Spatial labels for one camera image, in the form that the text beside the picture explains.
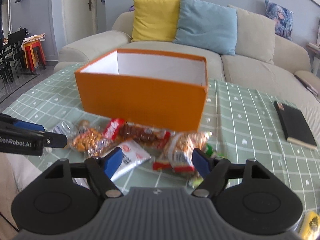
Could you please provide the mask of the red dried meat packet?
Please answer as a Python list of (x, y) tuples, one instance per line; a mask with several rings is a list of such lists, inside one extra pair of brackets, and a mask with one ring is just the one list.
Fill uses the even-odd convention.
[(134, 140), (146, 147), (161, 150), (171, 137), (171, 132), (149, 126), (128, 123), (124, 119), (112, 119), (103, 135), (112, 141)]

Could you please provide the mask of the red and yellow stools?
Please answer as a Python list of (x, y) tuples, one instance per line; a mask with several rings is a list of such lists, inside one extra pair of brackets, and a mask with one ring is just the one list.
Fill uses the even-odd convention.
[(22, 42), (25, 61), (30, 73), (33, 74), (38, 63), (43, 69), (46, 68), (46, 59), (41, 42), (45, 40), (45, 33), (26, 37)]

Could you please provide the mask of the black notebook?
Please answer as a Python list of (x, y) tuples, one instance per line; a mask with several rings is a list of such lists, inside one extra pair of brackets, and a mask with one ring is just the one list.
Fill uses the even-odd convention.
[(316, 150), (317, 143), (303, 113), (279, 101), (274, 101), (273, 105), (278, 113), (286, 141)]

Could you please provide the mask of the small green candy packet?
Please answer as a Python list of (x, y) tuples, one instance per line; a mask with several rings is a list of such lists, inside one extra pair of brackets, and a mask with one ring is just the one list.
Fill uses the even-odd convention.
[(206, 144), (203, 148), (203, 151), (209, 158), (225, 158), (223, 154), (217, 153), (217, 151), (210, 144)]

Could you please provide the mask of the clear orange nut bag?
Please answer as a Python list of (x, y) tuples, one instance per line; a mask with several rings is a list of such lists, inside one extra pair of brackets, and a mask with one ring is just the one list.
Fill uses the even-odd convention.
[(69, 142), (71, 149), (83, 153), (86, 158), (101, 157), (116, 146), (104, 133), (95, 128), (80, 130)]

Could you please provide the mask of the orange peanut snack bag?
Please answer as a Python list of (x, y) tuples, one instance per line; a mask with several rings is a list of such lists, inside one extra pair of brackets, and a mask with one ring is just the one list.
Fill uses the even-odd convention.
[(160, 156), (153, 162), (155, 171), (171, 169), (175, 173), (193, 173), (193, 150), (204, 150), (212, 132), (179, 132), (169, 139)]

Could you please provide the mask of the beige back cushion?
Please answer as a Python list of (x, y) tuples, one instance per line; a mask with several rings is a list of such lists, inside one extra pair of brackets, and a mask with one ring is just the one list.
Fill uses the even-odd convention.
[(276, 46), (275, 22), (261, 14), (256, 14), (233, 5), (238, 23), (235, 53), (269, 64), (273, 63)]

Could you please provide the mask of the blue patterned cushion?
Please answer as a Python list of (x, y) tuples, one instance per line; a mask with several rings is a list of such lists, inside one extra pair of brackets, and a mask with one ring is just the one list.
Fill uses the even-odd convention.
[(293, 12), (270, 0), (265, 0), (265, 8), (266, 17), (275, 22), (276, 35), (292, 41)]

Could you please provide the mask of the black dining chairs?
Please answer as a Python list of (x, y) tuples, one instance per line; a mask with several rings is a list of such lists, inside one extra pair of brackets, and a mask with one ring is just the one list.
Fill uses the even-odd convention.
[(12, 67), (15, 69), (17, 78), (19, 78), (18, 69), (24, 71), (27, 68), (25, 55), (22, 49), (23, 40), (26, 37), (26, 29), (20, 29), (7, 38), (1, 36), (1, 60), (4, 64), (4, 79), (13, 83), (14, 74)]

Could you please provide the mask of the white spicy strip packet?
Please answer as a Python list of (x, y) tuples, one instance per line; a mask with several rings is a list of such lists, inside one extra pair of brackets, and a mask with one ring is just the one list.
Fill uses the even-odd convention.
[(136, 166), (151, 159), (151, 155), (134, 140), (122, 142), (117, 145), (117, 147), (122, 151), (123, 160), (114, 175), (111, 177), (112, 181), (116, 181)]

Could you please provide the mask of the yellow cushion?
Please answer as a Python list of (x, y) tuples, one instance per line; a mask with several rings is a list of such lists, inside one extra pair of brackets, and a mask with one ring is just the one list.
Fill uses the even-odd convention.
[(132, 40), (164, 41), (175, 39), (181, 0), (133, 0)]

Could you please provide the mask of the small white candy packet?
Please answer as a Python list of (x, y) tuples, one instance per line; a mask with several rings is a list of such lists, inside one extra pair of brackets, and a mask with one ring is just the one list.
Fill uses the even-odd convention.
[(61, 121), (52, 128), (48, 129), (48, 131), (57, 134), (64, 134), (67, 139), (72, 139), (75, 133), (75, 126), (71, 122)]

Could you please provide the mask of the yellow packet at corner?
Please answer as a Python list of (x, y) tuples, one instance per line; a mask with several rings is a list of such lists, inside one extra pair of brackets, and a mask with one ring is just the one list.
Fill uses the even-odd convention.
[(302, 221), (299, 235), (303, 240), (319, 239), (319, 215), (313, 211), (308, 211)]

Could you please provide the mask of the beige fabric sofa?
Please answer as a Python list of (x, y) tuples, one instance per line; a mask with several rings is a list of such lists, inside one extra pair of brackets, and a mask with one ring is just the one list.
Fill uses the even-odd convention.
[(319, 90), (319, 78), (311, 72), (307, 51), (301, 46), (275, 36), (273, 63), (253, 56), (219, 55), (215, 52), (163, 41), (132, 42), (133, 13), (122, 13), (111, 31), (95, 34), (64, 46), (59, 51), (58, 72), (71, 64), (88, 63), (116, 48), (150, 49), (205, 57), (210, 78), (227, 81), (277, 96), (294, 103), (304, 114), (315, 137), (319, 137), (319, 96), (314, 96), (300, 82), (305, 80)]

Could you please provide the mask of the green checkered tablecloth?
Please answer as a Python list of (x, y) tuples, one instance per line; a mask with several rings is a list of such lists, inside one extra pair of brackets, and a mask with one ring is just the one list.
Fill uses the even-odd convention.
[[(103, 128), (108, 118), (84, 112), (75, 80), (80, 64), (71, 64), (22, 94), (1, 111), (49, 130), (89, 120)], [(200, 124), (212, 133), (208, 144), (233, 163), (255, 158), (290, 187), (305, 211), (319, 212), (319, 150), (291, 144), (273, 103), (277, 97), (228, 82), (210, 80)]]

